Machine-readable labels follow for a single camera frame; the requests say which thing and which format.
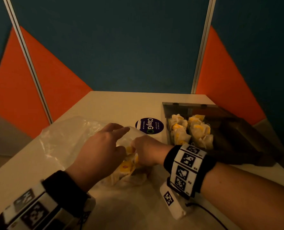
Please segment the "table top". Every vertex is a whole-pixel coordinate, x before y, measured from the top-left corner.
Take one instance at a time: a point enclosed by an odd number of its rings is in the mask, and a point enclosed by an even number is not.
[[[134,126],[141,118],[155,118],[165,124],[162,102],[214,104],[205,95],[91,91],[57,121],[82,116],[89,120]],[[166,129],[152,136],[167,142]],[[284,185],[284,169],[278,164],[273,167],[237,167]],[[59,169],[55,161],[47,160],[39,138],[35,138],[0,168],[0,213],[25,190]],[[194,208],[181,220],[174,220],[159,192],[167,177],[168,173],[162,166],[155,166],[150,179],[142,186],[92,188],[90,194],[97,203],[90,219],[92,229],[155,229],[163,226],[165,229],[221,229],[208,213],[199,208]],[[196,201],[230,230],[239,229],[202,196],[197,195]]]

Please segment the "metal strip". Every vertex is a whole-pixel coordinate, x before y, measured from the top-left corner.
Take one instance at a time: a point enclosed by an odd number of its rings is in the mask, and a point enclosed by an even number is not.
[[[42,102],[44,111],[46,113],[47,119],[49,121],[49,124],[52,124],[53,120],[52,120],[52,117],[51,117],[51,114],[50,114],[47,102],[45,100],[41,84],[40,84],[40,82],[38,80],[38,76],[37,76],[36,71],[34,69],[34,66],[33,66],[33,63],[32,63],[32,60],[31,60],[31,57],[30,57],[30,54],[29,54],[29,51],[28,51],[28,48],[27,48],[27,45],[26,45],[26,42],[25,42],[25,39],[24,39],[23,34],[22,34],[21,30],[20,30],[19,23],[17,21],[16,15],[14,13],[12,3],[11,3],[10,0],[4,0],[4,3],[6,5],[8,13],[9,13],[11,22],[13,24],[15,33],[16,33],[17,38],[18,38],[18,41],[20,42],[20,46],[22,48],[23,54],[25,56],[25,59],[26,59],[27,65],[28,65],[28,68],[29,68],[30,73],[32,75],[34,84],[36,86],[36,90],[38,91],[38,94],[39,94],[40,100]]]
[[[204,58],[206,43],[207,43],[209,30],[211,26],[211,20],[213,16],[213,10],[214,10],[215,3],[216,3],[216,0],[209,0],[208,10],[207,10],[206,19],[205,19],[205,25],[204,25],[204,31],[203,31],[203,35],[201,38],[200,50],[198,52],[198,60],[196,63],[191,93],[196,93],[196,88],[198,86],[198,79],[199,79],[199,75],[201,72],[201,65],[203,63],[203,58]]]

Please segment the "person's left hand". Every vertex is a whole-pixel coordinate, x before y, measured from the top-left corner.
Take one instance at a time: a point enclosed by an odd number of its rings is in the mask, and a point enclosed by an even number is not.
[[[116,147],[116,142],[129,130],[129,127],[109,123],[85,142],[74,163],[65,170],[83,191],[89,191],[122,163],[126,149]]]

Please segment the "person's right hand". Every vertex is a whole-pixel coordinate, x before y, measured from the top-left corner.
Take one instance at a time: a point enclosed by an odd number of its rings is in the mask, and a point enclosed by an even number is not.
[[[134,139],[131,146],[138,153],[139,163],[145,166],[163,165],[165,157],[173,148],[172,145],[161,143],[148,135]]]

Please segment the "person's right forearm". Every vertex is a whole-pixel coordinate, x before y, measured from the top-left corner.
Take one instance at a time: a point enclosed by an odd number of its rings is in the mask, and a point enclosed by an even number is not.
[[[201,194],[242,229],[284,229],[284,186],[217,163]]]

